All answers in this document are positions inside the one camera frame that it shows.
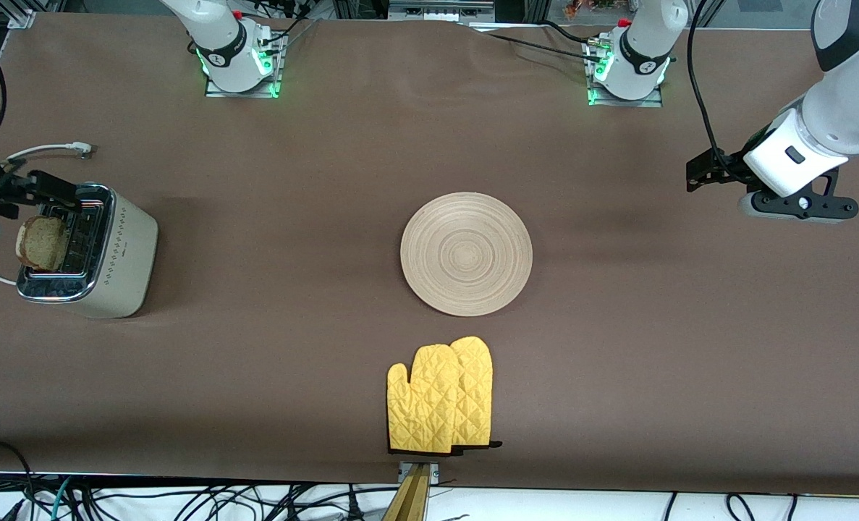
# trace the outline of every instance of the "beige woven placemat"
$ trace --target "beige woven placemat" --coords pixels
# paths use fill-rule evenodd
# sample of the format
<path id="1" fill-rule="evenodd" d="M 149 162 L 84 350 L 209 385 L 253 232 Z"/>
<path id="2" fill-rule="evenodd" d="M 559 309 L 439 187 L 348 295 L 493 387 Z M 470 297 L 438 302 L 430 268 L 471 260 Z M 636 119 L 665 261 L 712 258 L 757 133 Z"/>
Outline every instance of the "beige woven placemat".
<path id="1" fill-rule="evenodd" d="M 509 304 L 532 271 L 532 241 L 516 212 L 490 195 L 456 192 L 426 203 L 400 241 L 403 276 L 433 308 L 479 316 Z"/>

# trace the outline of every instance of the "teal cable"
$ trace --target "teal cable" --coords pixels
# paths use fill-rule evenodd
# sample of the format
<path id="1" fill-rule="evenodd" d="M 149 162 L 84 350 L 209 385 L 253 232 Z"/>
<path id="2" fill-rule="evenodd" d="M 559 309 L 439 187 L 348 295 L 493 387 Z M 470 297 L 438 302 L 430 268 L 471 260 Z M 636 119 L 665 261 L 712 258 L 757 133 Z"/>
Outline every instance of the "teal cable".
<path id="1" fill-rule="evenodd" d="M 66 486 L 69 485 L 69 479 L 72 479 L 71 475 L 62 481 L 62 485 L 59 485 L 56 498 L 53 500 L 53 511 L 49 512 L 49 521 L 56 521 L 59 518 L 59 501 L 62 500 L 62 494 L 65 494 Z"/>

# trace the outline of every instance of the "yellow oven mitt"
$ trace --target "yellow oven mitt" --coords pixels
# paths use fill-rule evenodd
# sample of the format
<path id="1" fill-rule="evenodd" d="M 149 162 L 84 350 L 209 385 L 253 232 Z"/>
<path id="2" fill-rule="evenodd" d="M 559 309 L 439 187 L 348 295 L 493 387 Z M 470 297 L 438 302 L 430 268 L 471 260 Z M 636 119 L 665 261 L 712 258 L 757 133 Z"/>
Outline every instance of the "yellow oven mitt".
<path id="1" fill-rule="evenodd" d="M 493 399 L 493 362 L 484 340 L 466 336 L 452 342 L 459 380 L 452 445 L 488 447 Z"/>
<path id="2" fill-rule="evenodd" d="M 455 409 L 461 370 L 446 345 L 420 347 L 407 367 L 387 371 L 387 435 L 392 452 L 449 453 L 455 435 Z"/>

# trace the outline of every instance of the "brown tabletop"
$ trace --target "brown tabletop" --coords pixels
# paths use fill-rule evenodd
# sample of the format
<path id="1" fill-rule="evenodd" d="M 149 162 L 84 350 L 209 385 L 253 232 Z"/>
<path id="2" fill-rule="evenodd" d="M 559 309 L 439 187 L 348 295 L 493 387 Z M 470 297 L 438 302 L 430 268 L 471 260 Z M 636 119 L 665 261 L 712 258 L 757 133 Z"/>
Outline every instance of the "brown tabletop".
<path id="1" fill-rule="evenodd" d="M 476 334 L 503 446 L 443 461 L 459 485 L 859 492 L 859 217 L 688 195 L 708 142 L 686 60 L 663 109 L 605 108 L 574 59 L 452 23 L 325 22 L 292 44 L 280 99 L 207 99 L 187 41 L 174 17 L 42 14 L 6 47 L 0 157 L 98 144 L 36 167 L 160 224 L 134 318 L 0 284 L 0 439 L 34 468 L 393 481 L 387 368 Z M 728 151 L 820 77 L 804 32 L 697 49 Z M 458 191 L 510 205 L 535 250 L 522 294 L 480 318 L 430 309 L 399 267 L 410 215 Z M 859 158 L 837 192 L 859 201 Z"/>

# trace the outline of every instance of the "bread slice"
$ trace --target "bread slice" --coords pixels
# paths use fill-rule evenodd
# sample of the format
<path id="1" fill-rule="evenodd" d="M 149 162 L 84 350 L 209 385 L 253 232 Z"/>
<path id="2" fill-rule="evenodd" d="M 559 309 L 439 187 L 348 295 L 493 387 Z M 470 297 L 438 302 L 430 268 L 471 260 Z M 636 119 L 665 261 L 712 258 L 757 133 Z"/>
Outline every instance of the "bread slice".
<path id="1" fill-rule="evenodd" d="M 66 224 L 59 217 L 35 215 L 21 225 L 14 247 L 21 264 L 38 271 L 56 271 L 66 256 Z"/>

